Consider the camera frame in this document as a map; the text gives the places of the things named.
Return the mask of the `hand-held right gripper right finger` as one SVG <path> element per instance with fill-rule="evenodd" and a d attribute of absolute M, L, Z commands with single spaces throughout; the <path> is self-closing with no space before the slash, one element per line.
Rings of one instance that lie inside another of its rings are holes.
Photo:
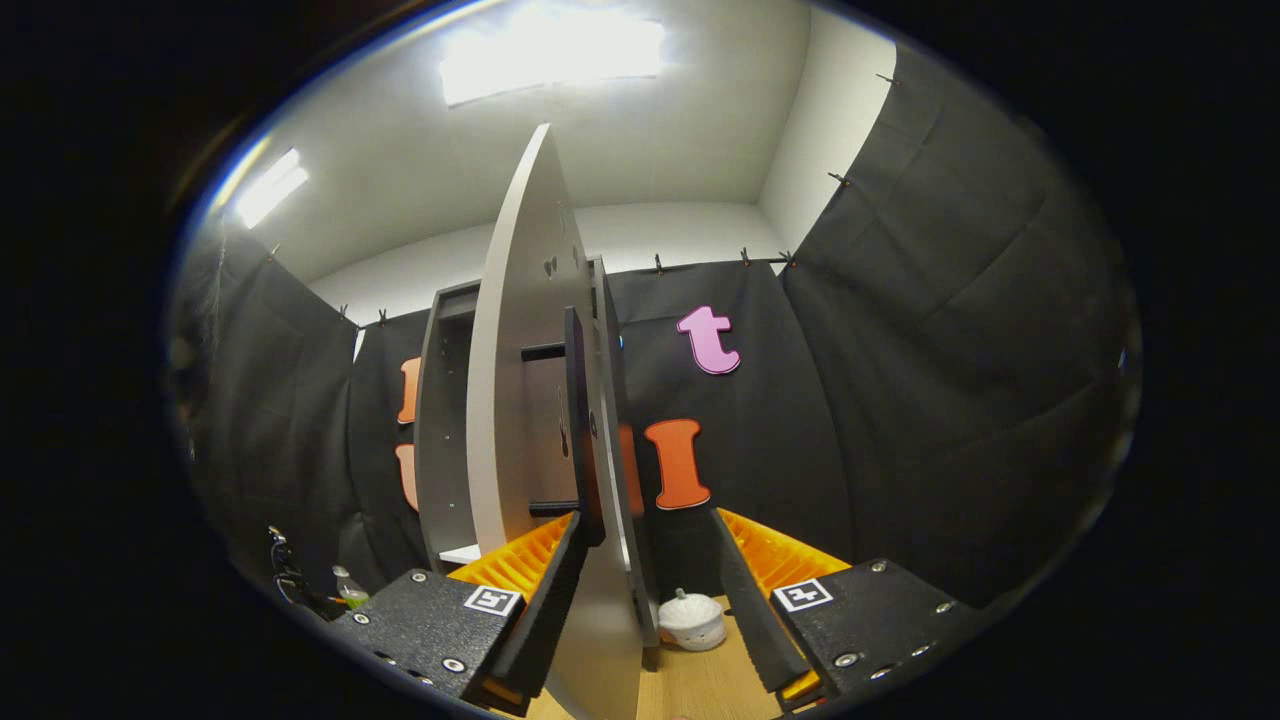
<path fill-rule="evenodd" d="M 887 559 L 845 562 L 724 509 L 712 524 L 748 656 L 786 714 L 878 700 L 986 628 L 982 611 Z"/>

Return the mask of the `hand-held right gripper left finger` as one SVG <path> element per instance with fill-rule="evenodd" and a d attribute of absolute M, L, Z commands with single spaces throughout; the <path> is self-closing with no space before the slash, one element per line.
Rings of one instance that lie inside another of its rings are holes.
<path fill-rule="evenodd" d="M 415 568 L 333 620 L 330 638 L 430 694 L 525 715 L 550 673 L 591 537 L 573 510 L 447 574 Z"/>

